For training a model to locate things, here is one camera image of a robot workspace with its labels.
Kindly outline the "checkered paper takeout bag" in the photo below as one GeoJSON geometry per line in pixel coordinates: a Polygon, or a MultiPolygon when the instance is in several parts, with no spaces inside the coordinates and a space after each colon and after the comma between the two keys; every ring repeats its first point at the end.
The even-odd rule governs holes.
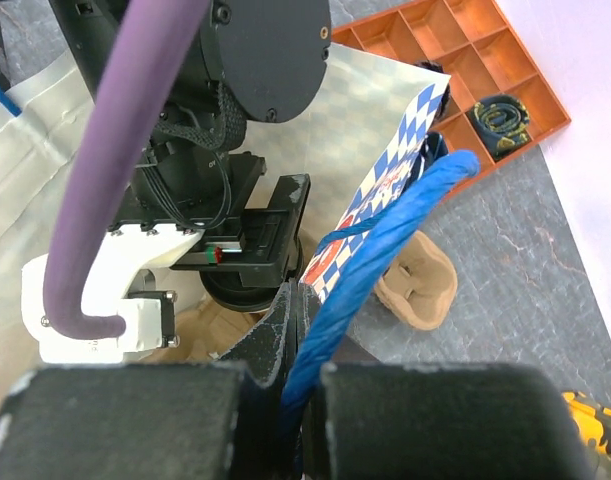
{"type": "Polygon", "coordinates": [[[135,167],[92,144],[71,54],[0,103],[0,479],[295,478],[308,403],[329,479],[464,477],[433,395],[453,366],[335,364],[372,288],[427,215],[475,176],[459,150],[418,160],[447,81],[329,47],[291,121],[242,143],[165,110],[135,167]],[[210,363],[154,364],[184,302],[147,271],[240,270],[269,313],[210,363]]]}

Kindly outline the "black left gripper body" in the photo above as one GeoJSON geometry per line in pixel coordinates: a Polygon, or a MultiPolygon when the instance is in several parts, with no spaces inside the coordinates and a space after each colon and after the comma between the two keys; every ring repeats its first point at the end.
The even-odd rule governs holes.
{"type": "Polygon", "coordinates": [[[265,310],[279,287],[302,271],[299,228],[311,187],[307,174],[284,175],[266,207],[250,208],[265,172],[264,158],[251,152],[190,149],[160,163],[149,157],[137,166],[109,229],[138,225],[149,232],[172,224],[200,233],[172,269],[197,272],[207,293],[226,308],[265,310]]]}

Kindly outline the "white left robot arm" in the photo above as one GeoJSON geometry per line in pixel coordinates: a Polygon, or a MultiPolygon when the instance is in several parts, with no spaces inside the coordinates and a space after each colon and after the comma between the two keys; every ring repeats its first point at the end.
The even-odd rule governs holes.
{"type": "Polygon", "coordinates": [[[238,312],[267,309],[299,276],[310,191],[284,175],[268,205],[248,200],[266,171],[243,149],[250,123],[283,123],[312,102],[331,44],[325,1],[211,1],[108,230],[194,234],[175,264],[238,312]]]}

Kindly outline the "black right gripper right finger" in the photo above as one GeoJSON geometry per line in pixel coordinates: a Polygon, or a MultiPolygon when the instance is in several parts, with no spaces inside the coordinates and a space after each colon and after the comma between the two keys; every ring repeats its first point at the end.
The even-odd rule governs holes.
{"type": "Polygon", "coordinates": [[[557,387],[525,364],[383,363],[350,339],[303,423],[308,479],[590,479],[557,387]]]}

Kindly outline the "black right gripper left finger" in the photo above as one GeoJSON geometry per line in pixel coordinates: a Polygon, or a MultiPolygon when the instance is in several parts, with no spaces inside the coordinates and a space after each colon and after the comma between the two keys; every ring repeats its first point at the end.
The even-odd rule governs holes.
{"type": "Polygon", "coordinates": [[[212,363],[33,371],[0,409],[0,479],[290,479],[275,438],[294,283],[212,363]]]}

